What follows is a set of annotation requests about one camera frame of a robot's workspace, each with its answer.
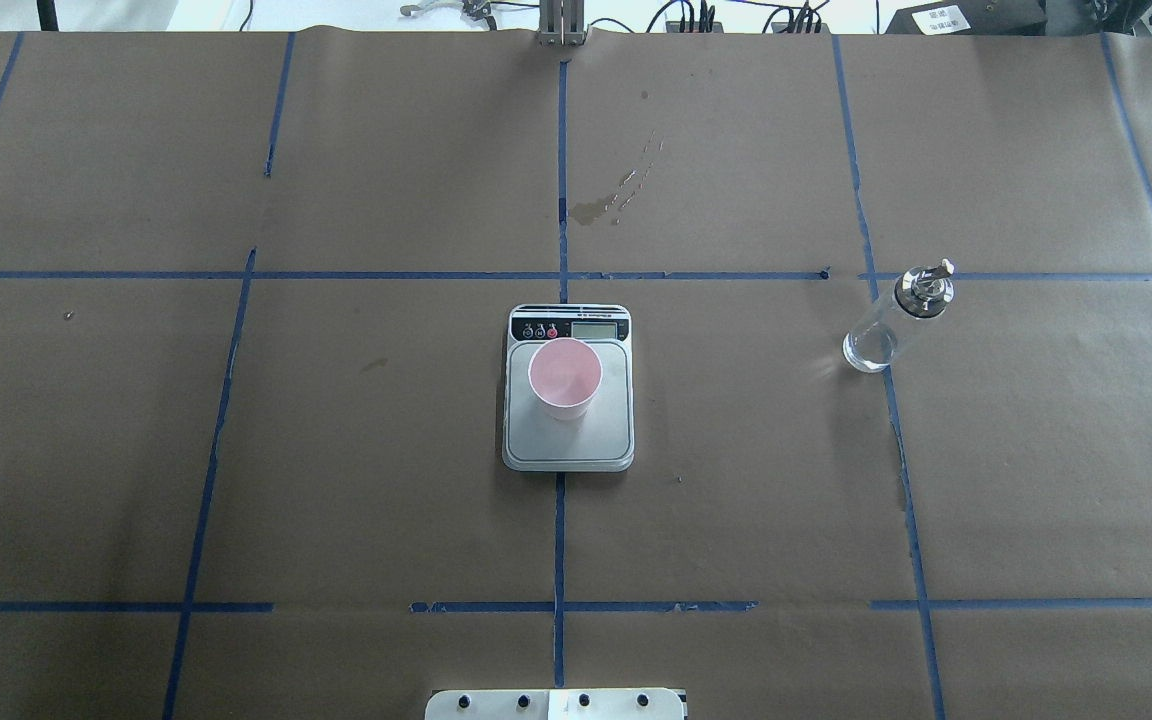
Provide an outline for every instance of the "metal stand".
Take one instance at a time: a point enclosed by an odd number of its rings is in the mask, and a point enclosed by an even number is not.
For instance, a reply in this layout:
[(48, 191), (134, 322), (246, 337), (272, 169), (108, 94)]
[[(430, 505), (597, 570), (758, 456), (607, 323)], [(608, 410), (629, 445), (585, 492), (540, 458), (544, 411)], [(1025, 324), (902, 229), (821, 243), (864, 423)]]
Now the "metal stand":
[(539, 0), (540, 45), (585, 45), (585, 0)]

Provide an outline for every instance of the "metal bottle cap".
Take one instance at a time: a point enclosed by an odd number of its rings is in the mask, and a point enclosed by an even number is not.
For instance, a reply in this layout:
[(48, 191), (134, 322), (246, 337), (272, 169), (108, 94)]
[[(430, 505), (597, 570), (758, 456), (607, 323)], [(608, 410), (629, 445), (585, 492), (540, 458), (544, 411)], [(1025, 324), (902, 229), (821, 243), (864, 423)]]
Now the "metal bottle cap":
[(954, 300), (954, 263), (941, 259), (929, 268), (910, 268), (896, 282), (896, 302), (915, 318), (934, 318)]

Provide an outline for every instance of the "liquid stain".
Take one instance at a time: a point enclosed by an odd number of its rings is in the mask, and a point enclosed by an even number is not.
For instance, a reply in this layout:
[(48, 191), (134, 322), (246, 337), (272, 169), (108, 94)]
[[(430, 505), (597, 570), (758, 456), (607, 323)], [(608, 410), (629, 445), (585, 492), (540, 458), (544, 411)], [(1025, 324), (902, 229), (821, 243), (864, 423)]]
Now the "liquid stain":
[(594, 223), (594, 220), (602, 218), (602, 213), (607, 213), (612, 209), (613, 202), (616, 202), (614, 192), (607, 197), (599, 197), (594, 202), (577, 202), (567, 211), (567, 215), (575, 219), (577, 223), (591, 225)]

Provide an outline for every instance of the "table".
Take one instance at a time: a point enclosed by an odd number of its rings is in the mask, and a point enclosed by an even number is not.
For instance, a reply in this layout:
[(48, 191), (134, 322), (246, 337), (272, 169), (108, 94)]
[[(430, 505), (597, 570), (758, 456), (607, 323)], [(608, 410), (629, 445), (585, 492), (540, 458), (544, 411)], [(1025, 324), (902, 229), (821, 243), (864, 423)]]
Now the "table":
[[(0, 717), (1152, 717), (1152, 41), (782, 40), (0, 35)], [(626, 473), (499, 460), (564, 300)]]

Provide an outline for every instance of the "water spill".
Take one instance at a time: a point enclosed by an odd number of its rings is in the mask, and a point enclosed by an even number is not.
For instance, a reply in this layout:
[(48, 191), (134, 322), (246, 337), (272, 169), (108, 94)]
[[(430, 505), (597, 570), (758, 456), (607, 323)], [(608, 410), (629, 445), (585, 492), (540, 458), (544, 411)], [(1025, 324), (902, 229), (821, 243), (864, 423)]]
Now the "water spill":
[(594, 202), (577, 202), (567, 211), (567, 215), (575, 219), (577, 223), (591, 225), (594, 223), (596, 219), (602, 218), (602, 213), (607, 213), (612, 209), (613, 202), (616, 202), (614, 192), (607, 197), (599, 197)]
[[(630, 205), (630, 202), (632, 202), (635, 197), (637, 197), (637, 195), (639, 195), (639, 192), (646, 187), (646, 181), (649, 181), (649, 176), (655, 167), (655, 159), (662, 150), (664, 137), (658, 141), (657, 131), (653, 129), (652, 135), (647, 137), (647, 141), (643, 145), (643, 152), (641, 152), (639, 159), (637, 159), (634, 167), (630, 168), (630, 172), (627, 172), (626, 175), (621, 177), (621, 182), (616, 185), (616, 191), (608, 196), (599, 197), (599, 199), (594, 202), (579, 202), (579, 204), (571, 205), (571, 209), (568, 210), (567, 217), (575, 219), (577, 223), (591, 225), (598, 222), (598, 219), (602, 218), (602, 215), (611, 213), (613, 209), (616, 210), (617, 214), (626, 211), (627, 206)], [(632, 187), (630, 187), (630, 181), (632, 181), (632, 179), (637, 179), (639, 182), (636, 182)], [(612, 223), (621, 223), (621, 218), (612, 218)]]

